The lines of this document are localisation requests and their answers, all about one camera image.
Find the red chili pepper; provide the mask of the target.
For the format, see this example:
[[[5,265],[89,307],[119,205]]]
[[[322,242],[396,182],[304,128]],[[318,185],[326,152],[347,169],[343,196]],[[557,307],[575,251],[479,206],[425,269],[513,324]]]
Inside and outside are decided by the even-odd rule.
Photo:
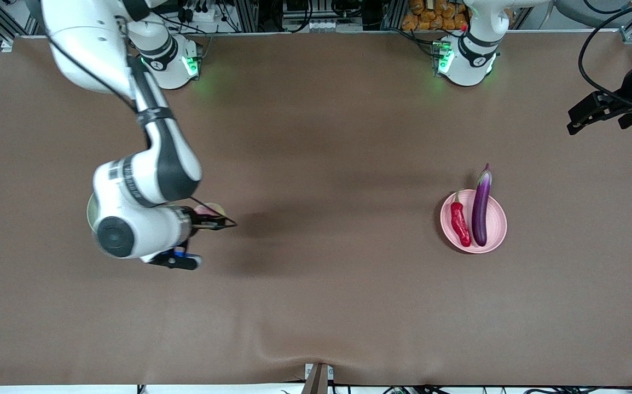
[[[455,232],[460,244],[463,247],[471,246],[471,235],[466,224],[465,216],[463,214],[463,204],[459,200],[459,194],[462,190],[459,189],[454,194],[454,201],[451,203],[449,212],[451,214],[450,224]]]

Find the grey office chair seat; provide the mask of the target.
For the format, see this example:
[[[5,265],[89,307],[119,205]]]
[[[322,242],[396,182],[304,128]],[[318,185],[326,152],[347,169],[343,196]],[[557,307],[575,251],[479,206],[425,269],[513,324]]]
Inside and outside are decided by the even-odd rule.
[[[586,0],[591,7],[601,11],[621,11],[622,7],[628,5],[629,1],[630,0]],[[586,5],[584,0],[554,0],[554,7],[561,15],[589,27],[596,27],[611,17],[611,14],[594,12]]]

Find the dark equipment rack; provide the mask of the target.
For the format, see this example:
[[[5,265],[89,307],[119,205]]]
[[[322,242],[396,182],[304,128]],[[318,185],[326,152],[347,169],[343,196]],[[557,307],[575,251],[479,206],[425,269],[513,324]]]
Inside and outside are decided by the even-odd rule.
[[[316,19],[338,19],[337,32],[399,28],[406,0],[257,0],[258,32],[310,33]]]

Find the purple eggplant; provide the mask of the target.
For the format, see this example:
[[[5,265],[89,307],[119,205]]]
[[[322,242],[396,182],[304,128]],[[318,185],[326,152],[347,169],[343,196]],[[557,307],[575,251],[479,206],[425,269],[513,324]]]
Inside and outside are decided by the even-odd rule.
[[[492,174],[489,164],[486,164],[477,182],[472,207],[472,234],[476,244],[480,247],[488,243],[488,214],[489,193],[492,185]]]

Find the white power strip with plugs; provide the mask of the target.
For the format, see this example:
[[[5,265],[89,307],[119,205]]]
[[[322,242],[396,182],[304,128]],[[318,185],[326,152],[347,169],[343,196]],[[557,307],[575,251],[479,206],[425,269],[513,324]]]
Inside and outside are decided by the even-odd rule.
[[[177,17],[179,22],[213,23],[216,19],[215,0],[175,0],[178,5]]]

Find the grey metal bracket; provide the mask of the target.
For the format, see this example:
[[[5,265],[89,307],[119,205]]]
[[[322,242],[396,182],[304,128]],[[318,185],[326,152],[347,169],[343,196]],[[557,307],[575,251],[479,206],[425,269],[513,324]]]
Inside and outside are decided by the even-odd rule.
[[[301,394],[336,394],[333,367],[325,363],[306,364]]]

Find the pink round plate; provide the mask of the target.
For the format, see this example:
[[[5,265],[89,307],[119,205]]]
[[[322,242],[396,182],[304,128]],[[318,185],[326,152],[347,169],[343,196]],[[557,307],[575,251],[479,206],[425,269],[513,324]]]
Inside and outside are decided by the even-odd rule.
[[[449,195],[440,209],[439,222],[445,238],[453,246],[463,252],[471,254],[483,254],[497,249],[503,242],[507,232],[507,219],[501,205],[493,198],[489,197],[488,209],[486,209],[486,229],[488,230],[488,241],[486,245],[479,246],[475,240],[468,247],[464,247],[459,241],[458,235],[451,225],[451,204],[455,201],[456,194]]]

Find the brown table cloth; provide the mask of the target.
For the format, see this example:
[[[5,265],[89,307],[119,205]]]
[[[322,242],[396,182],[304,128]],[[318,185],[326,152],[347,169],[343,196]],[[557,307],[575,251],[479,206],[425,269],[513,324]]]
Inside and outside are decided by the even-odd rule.
[[[567,132],[585,33],[510,33],[459,88],[396,33],[214,40],[166,97],[235,228],[195,271],[103,254],[95,169],[145,147],[130,110],[0,54],[0,385],[254,384],[324,362],[344,384],[632,386],[632,128]],[[472,234],[480,173],[502,244]]]

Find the pile of orange items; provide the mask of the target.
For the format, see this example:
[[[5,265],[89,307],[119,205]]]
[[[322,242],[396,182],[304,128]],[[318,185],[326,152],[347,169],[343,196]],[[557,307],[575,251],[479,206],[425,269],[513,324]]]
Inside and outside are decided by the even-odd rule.
[[[406,0],[400,29],[464,31],[472,15],[463,0]]]

